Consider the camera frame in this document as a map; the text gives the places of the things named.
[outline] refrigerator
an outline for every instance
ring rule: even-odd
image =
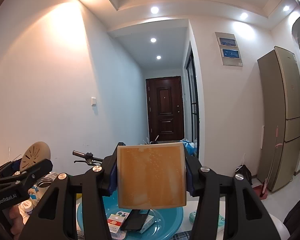
[[[300,153],[300,74],[295,55],[280,47],[258,65],[265,127],[257,178],[264,182],[273,162],[268,189],[276,191],[291,181]],[[282,145],[274,154],[276,144]]]

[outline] floor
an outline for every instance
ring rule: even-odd
[[[252,179],[252,187],[261,185],[258,179]],[[281,222],[284,221],[289,211],[300,200],[300,173],[293,176],[292,182],[282,189],[269,193],[262,203],[267,211],[278,218]]]

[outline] red and white box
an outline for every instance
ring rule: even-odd
[[[110,217],[108,218],[108,226],[110,229],[110,232],[114,236],[118,236],[120,234],[120,227],[124,221],[124,217],[118,216],[111,214]]]

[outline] orange square object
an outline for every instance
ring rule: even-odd
[[[186,205],[182,142],[118,146],[119,208],[160,209]]]

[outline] black plastic bag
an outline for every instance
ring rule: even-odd
[[[244,178],[246,178],[247,181],[249,181],[250,185],[252,185],[252,175],[246,165],[240,165],[239,167],[237,167],[234,171],[234,174],[238,173],[242,174]]]

